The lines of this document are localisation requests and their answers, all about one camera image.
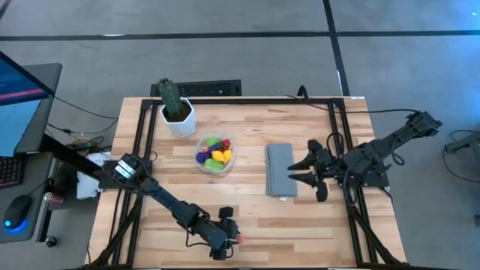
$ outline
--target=cactus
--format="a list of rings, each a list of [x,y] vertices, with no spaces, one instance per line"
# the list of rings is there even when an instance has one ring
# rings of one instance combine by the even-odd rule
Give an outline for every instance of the cactus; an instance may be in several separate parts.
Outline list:
[[[171,122],[181,122],[190,113],[190,110],[180,100],[179,88],[177,85],[167,78],[161,78],[157,83],[157,90],[162,96],[162,101],[165,104],[165,117]]]

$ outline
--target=blue light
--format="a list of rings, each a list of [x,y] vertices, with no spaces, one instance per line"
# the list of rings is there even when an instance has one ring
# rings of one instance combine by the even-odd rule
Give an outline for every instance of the blue light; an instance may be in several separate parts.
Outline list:
[[[7,233],[16,234],[16,233],[21,233],[28,226],[29,226],[29,222],[25,219],[17,228],[13,228],[13,229],[5,228],[5,230],[7,231]]]

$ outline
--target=gray floor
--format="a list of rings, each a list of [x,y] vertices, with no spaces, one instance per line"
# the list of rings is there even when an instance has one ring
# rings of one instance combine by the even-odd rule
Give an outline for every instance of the gray floor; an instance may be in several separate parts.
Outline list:
[[[338,31],[480,29],[480,4],[467,0],[331,0]],[[0,35],[108,35],[176,32],[326,31],[321,0],[13,0]],[[444,126],[434,138],[405,145],[403,167],[389,172],[406,257],[417,266],[477,269],[480,185],[450,176],[442,149],[450,131],[480,128],[479,36],[340,37],[352,95],[370,109],[427,110]],[[22,65],[61,62],[58,96],[98,113],[118,115],[122,98],[146,96],[159,77],[176,81],[240,79],[244,95],[340,95],[328,37],[196,40],[1,42]],[[404,114],[372,115],[376,135],[404,123]],[[50,122],[98,131],[109,122],[54,103]],[[53,131],[63,143],[71,138]],[[104,134],[108,141],[114,131]],[[448,156],[453,170],[478,179],[470,153]],[[95,207],[52,217],[52,249],[0,245],[0,269],[61,269],[83,263]],[[28,258],[11,262],[19,251]]]

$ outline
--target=computer mouse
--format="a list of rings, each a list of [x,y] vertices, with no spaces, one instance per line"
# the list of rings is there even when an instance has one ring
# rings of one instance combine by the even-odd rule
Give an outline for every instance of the computer mouse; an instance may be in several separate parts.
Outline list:
[[[13,199],[3,216],[3,224],[5,228],[15,229],[20,226],[27,217],[31,205],[32,198],[29,195],[20,195]]]

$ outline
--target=floor stripe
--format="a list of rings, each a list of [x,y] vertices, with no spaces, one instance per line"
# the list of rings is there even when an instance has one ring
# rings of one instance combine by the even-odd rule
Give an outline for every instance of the floor stripe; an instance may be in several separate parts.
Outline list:
[[[345,74],[344,61],[342,60],[342,54],[340,51],[340,44],[338,43],[337,31],[335,30],[335,22],[333,20],[332,7],[329,0],[323,0],[323,6],[325,8],[325,15],[327,17],[328,31],[330,33],[331,48],[333,49],[333,55],[335,59],[335,66],[337,67],[338,76],[340,78],[340,93],[343,96],[350,96],[350,90],[348,88],[347,75]]]
[[[124,41],[200,38],[315,38],[328,37],[327,31],[269,31],[184,34],[91,34],[60,36],[4,36],[0,41]]]
[[[338,37],[436,37],[480,35],[480,30],[445,30],[445,31],[339,31]]]
[[[7,8],[10,5],[11,2],[12,2],[12,0],[5,0],[3,5],[0,7],[0,20],[5,15],[5,12],[7,11]]]

